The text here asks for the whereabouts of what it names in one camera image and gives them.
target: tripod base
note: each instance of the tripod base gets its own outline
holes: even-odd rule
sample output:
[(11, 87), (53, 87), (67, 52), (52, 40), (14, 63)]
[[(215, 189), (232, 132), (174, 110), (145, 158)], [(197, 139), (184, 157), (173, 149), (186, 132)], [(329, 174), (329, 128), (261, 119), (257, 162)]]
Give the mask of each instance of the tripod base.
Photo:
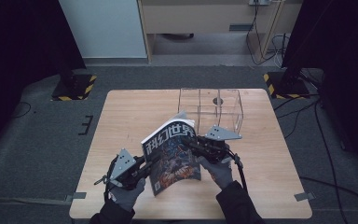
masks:
[(310, 92), (302, 80), (296, 79), (291, 84), (283, 83), (283, 75), (284, 72), (268, 72), (264, 75), (264, 80), (272, 98), (309, 98)]
[(89, 96), (96, 78), (94, 75), (74, 75), (76, 84), (72, 89), (67, 88), (60, 80), (51, 94), (51, 99), (53, 101), (85, 100)]

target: yellow and black hazard tape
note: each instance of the yellow and black hazard tape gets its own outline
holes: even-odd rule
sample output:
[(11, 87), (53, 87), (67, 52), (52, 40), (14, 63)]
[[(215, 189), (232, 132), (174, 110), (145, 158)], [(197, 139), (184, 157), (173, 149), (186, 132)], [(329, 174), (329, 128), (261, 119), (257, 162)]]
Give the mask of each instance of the yellow and black hazard tape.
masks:
[(269, 74), (264, 74), (264, 81), (267, 84), (269, 94), (273, 99), (306, 99), (309, 98), (308, 95), (300, 95), (300, 94), (279, 94), (277, 93), (269, 78)]
[(76, 96), (62, 95), (62, 96), (52, 97), (52, 100), (53, 101), (85, 100), (89, 96), (96, 78), (97, 76), (90, 76), (89, 84), (87, 88), (84, 90), (84, 93), (82, 95), (76, 95)]

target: magazine cover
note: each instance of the magazine cover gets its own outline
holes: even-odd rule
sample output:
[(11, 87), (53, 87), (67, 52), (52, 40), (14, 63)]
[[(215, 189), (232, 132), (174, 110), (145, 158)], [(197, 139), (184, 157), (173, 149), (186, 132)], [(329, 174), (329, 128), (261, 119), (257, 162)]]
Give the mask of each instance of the magazine cover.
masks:
[(200, 164), (181, 140), (184, 135), (197, 139), (193, 126), (188, 119), (171, 119), (142, 141), (146, 161), (160, 155), (149, 176), (155, 196), (179, 180), (200, 180)]

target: black sleeve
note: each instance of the black sleeve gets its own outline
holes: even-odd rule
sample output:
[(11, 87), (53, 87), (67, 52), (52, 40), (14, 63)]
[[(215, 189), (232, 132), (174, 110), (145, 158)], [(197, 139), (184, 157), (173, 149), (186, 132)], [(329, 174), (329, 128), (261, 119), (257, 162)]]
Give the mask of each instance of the black sleeve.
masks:
[(92, 216), (89, 224), (127, 224), (131, 223), (135, 212), (124, 210), (112, 200), (108, 200), (100, 213)]
[(249, 194), (237, 181), (229, 184), (217, 196), (216, 200), (226, 217), (227, 224), (263, 224), (257, 214)]

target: wall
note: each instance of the wall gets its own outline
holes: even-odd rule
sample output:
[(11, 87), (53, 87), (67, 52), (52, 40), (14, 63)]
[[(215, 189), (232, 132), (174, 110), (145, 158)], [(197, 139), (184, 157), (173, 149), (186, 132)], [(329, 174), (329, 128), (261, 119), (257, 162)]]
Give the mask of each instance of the wall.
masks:
[(60, 0), (83, 58), (146, 58), (136, 0)]

